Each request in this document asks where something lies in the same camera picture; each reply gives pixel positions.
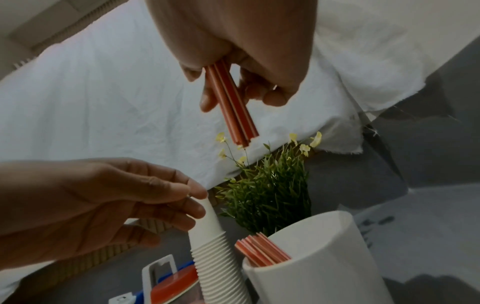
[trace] blue plastic object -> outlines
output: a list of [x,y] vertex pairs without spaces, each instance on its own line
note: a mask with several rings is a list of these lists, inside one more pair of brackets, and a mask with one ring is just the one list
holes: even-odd
[[[190,261],[188,263],[185,263],[183,264],[182,266],[180,266],[180,268],[178,268],[178,271],[190,266],[190,265],[193,265],[195,264],[194,261]],[[161,276],[157,281],[156,283],[160,283],[161,281],[163,281],[164,279],[166,279],[167,277],[171,276],[173,273],[172,272],[169,272],[163,276]],[[135,296],[136,296],[136,299],[135,299],[135,304],[144,304],[144,292],[143,291],[139,291],[137,293],[135,293]]]

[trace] hand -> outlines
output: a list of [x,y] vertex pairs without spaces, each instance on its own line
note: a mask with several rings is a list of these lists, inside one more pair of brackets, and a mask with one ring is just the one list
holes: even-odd
[[183,173],[134,159],[0,163],[0,269],[58,260],[111,244],[155,246],[128,218],[187,231],[207,191]]
[[[146,0],[160,34],[193,81],[225,58],[240,65],[240,93],[282,106],[309,68],[317,0]],[[200,102],[217,104],[209,82]]]

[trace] white handle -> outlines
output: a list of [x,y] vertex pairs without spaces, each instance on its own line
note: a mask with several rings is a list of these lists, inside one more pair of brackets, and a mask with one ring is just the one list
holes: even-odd
[[175,264],[174,256],[171,254],[164,256],[153,263],[148,264],[141,270],[141,284],[143,286],[144,304],[152,304],[150,293],[152,291],[152,288],[157,284],[157,280],[155,279],[154,274],[155,266],[163,266],[166,263],[170,263],[172,273],[176,273],[178,271],[177,265]]

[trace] person's left hand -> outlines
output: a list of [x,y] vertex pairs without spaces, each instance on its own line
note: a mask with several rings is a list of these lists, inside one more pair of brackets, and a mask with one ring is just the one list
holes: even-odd
[[134,159],[0,163],[0,270],[111,244],[155,246],[128,218],[188,231],[207,191],[181,172]]

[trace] red lid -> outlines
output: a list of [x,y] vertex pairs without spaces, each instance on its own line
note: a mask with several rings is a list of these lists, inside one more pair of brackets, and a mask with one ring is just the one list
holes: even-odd
[[172,274],[150,292],[151,304],[163,304],[181,294],[199,279],[195,265],[190,265]]

